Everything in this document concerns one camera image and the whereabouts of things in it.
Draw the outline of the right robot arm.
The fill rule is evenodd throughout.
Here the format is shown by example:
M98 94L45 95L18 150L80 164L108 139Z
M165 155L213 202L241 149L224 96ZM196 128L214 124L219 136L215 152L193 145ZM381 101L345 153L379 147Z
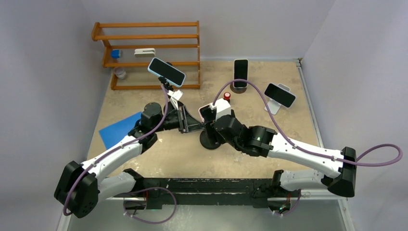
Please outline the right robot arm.
M356 151L351 147L331 150L285 140L281 133L263 126L247 127L231 115L205 122L204 130L216 148L228 143L238 152L254 157L278 158L309 167L298 172L277 170L270 183L271 192L281 196L287 191L323 188L341 197L354 197L357 167Z

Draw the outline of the pink case phone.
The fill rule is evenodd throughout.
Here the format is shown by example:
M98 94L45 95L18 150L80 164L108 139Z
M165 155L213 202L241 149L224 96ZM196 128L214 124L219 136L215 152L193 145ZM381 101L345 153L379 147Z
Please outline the pink case phone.
M206 123L213 121L215 118L214 111L211 109L210 104L204 105L198 109L201 120Z

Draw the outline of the black round-base phone stand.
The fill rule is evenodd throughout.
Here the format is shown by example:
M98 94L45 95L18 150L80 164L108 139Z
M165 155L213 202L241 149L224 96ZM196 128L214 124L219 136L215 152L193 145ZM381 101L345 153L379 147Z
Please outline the black round-base phone stand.
M200 134L200 144L208 149L215 150L223 143L223 138L214 129L207 129Z

